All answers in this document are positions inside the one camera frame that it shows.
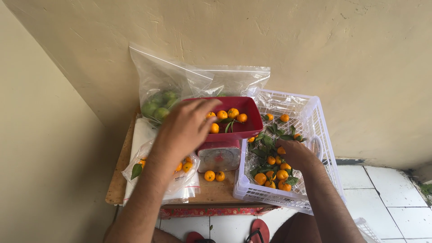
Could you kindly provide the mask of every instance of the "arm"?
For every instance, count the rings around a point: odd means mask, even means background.
[[[185,101],[166,117],[140,179],[105,243],[151,241],[172,172],[179,161],[205,141],[216,119],[212,117],[204,122],[205,115],[218,104],[217,99]]]
[[[286,151],[282,158],[303,175],[322,242],[364,243],[365,240],[331,183],[322,162],[298,141],[279,139],[276,147],[279,146]]]

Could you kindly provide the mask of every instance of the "scale dial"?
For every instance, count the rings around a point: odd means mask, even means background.
[[[219,147],[201,149],[198,157],[201,159],[199,172],[212,170],[228,171],[238,169],[241,151],[239,147]]]

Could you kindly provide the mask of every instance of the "white tile floor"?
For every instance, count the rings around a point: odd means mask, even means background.
[[[432,210],[403,172],[372,166],[338,166],[338,170],[351,216],[366,219],[382,242],[432,243]],[[242,243],[253,220],[264,220],[273,235],[295,213],[281,208],[264,216],[172,218],[161,220],[160,229],[182,240],[188,232],[197,231],[219,243]]]

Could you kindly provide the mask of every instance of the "wooden table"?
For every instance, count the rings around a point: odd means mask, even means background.
[[[132,117],[126,138],[123,143],[111,183],[105,201],[112,205],[122,205],[126,190],[126,179],[121,174],[129,164],[130,152],[132,149],[133,130],[135,128],[135,118],[140,112],[138,107]],[[201,193],[194,198],[189,198],[189,203],[167,204],[161,208],[272,208],[272,205],[238,200],[232,197],[234,187],[235,171],[225,172],[225,180],[222,182],[208,182],[204,180],[203,173],[200,173]]]

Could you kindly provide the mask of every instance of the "red flip-flop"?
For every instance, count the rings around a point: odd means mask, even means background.
[[[200,233],[192,231],[189,234],[187,234],[186,243],[216,243],[216,242],[211,239],[204,239],[204,237]]]
[[[269,243],[270,231],[267,224],[261,220],[256,219],[252,224],[251,234],[246,239],[246,243],[252,240],[253,243]]]

